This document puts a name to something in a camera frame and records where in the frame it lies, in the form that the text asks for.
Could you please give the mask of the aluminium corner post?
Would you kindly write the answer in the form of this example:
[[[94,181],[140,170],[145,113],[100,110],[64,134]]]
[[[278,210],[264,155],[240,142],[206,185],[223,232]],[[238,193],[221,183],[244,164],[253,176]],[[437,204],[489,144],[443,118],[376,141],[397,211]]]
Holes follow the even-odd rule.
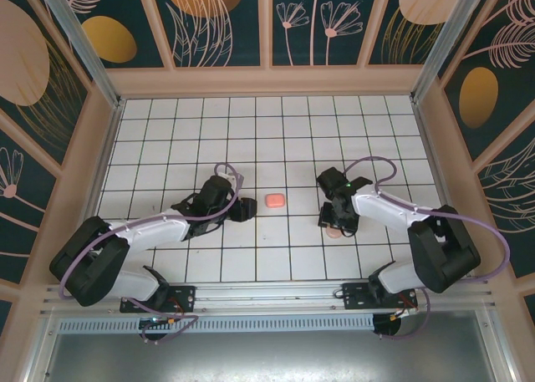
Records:
[[[413,105],[418,105],[425,98],[427,91],[435,81],[439,70],[446,61],[450,51],[454,48],[457,39],[466,27],[480,1],[456,1],[410,92],[410,101]]]
[[[62,29],[70,37],[74,50],[79,54],[86,69],[93,77],[106,101],[115,109],[119,106],[120,97],[108,77],[104,65],[97,56],[81,23],[69,7],[66,0],[45,0]]]

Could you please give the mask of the steel sheet panel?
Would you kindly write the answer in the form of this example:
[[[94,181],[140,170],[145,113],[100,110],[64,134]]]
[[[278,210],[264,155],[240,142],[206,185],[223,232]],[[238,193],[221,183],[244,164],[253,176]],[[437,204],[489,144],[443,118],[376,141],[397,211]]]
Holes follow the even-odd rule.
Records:
[[[65,334],[50,325],[26,382],[517,382],[484,314],[436,312],[415,337],[364,330]]]

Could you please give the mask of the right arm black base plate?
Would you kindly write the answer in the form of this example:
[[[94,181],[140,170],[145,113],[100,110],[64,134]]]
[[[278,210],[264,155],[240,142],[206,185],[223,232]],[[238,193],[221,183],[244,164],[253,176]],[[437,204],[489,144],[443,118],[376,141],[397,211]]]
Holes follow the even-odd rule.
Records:
[[[368,283],[343,283],[334,292],[334,297],[343,301],[345,309],[400,311],[418,308],[414,289],[388,293],[383,288],[372,288]]]

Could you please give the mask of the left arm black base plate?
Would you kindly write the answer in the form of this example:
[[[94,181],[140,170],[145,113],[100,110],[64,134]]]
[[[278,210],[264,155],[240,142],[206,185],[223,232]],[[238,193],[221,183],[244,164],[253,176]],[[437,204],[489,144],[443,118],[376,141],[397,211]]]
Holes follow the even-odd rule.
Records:
[[[162,313],[192,313],[196,300],[196,288],[186,285],[170,285],[159,288],[150,299],[140,303]]]

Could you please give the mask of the aluminium frame rail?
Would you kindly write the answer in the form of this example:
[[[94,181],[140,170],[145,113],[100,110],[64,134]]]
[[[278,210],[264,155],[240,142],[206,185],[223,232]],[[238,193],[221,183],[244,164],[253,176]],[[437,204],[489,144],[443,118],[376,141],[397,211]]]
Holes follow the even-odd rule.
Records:
[[[75,299],[61,298],[56,285],[44,289],[37,301],[41,314],[58,316],[244,316],[328,314],[346,311],[334,292],[345,283],[338,281],[264,282],[264,283],[175,283],[196,288],[192,313],[162,313],[143,306],[130,294],[109,295],[97,303],[82,307]],[[497,300],[485,283],[461,280],[443,293],[414,288],[419,313],[433,311],[480,310],[493,308]],[[351,309],[354,313],[393,313],[392,310]]]

